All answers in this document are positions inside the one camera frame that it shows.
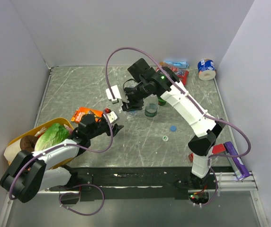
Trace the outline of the green label clear bottle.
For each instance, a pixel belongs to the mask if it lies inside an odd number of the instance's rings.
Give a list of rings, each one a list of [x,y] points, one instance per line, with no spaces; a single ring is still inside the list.
[[[145,116],[154,118],[158,112],[158,98],[156,95],[150,95],[145,100]]]

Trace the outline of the blue label water bottle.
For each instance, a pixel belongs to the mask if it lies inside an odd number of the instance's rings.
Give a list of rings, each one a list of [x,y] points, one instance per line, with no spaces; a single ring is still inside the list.
[[[133,79],[129,79],[126,83],[125,83],[125,87],[128,87],[128,88],[133,88],[137,85],[137,83],[133,80]],[[135,115],[136,114],[136,110],[135,109],[132,109],[130,112],[129,112],[130,115]]]

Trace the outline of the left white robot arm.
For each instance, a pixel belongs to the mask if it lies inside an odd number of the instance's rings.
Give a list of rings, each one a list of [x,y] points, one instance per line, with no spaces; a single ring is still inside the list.
[[[39,191],[55,186],[67,190],[78,184],[76,173],[64,163],[90,150],[91,139],[107,134],[113,138],[122,128],[118,116],[106,109],[101,116],[93,113],[81,117],[75,129],[55,123],[40,136],[22,137],[18,147],[7,147],[5,157],[9,167],[0,180],[11,200],[23,203],[33,199]]]

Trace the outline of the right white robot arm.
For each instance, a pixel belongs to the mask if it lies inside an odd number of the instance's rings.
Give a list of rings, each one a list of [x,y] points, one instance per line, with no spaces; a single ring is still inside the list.
[[[155,95],[171,105],[193,129],[195,136],[188,143],[193,153],[191,183],[195,188],[207,184],[209,156],[217,137],[224,125],[212,120],[197,101],[189,94],[179,77],[167,66],[155,70],[143,59],[139,59],[128,69],[135,87],[124,88],[126,101],[122,102],[123,111],[141,110],[144,99]]]

